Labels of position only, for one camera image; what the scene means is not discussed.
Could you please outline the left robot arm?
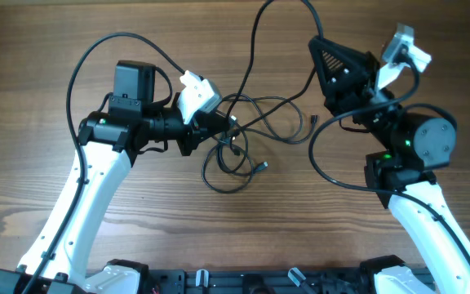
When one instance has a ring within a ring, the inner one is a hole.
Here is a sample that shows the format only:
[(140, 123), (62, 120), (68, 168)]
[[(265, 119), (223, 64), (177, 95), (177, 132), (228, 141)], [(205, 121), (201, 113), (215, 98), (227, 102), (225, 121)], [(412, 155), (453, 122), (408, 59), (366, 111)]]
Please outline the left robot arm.
[(78, 151), (64, 188), (40, 235), (16, 269), (0, 269), (0, 293), (159, 293), (146, 264), (112, 260), (86, 274), (88, 258), (104, 214), (136, 158), (163, 153), (176, 141), (184, 156), (227, 131), (215, 112), (222, 100), (210, 80), (184, 71), (184, 89), (155, 101), (154, 82), (164, 71), (149, 63), (120, 60), (115, 67), (109, 109), (81, 121)]

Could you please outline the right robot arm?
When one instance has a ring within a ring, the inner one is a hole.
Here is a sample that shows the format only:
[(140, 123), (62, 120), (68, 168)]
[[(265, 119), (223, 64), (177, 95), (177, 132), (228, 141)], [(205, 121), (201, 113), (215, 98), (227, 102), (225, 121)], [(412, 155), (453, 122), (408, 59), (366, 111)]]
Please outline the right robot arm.
[(406, 230), (442, 293), (470, 293), (470, 241), (448, 208), (436, 177), (456, 146), (458, 124), (439, 107), (410, 104), (388, 86), (403, 69), (419, 78), (431, 56), (405, 33), (380, 58), (315, 37), (309, 44), (330, 122), (353, 120), (383, 150), (366, 156), (365, 192), (376, 194)]

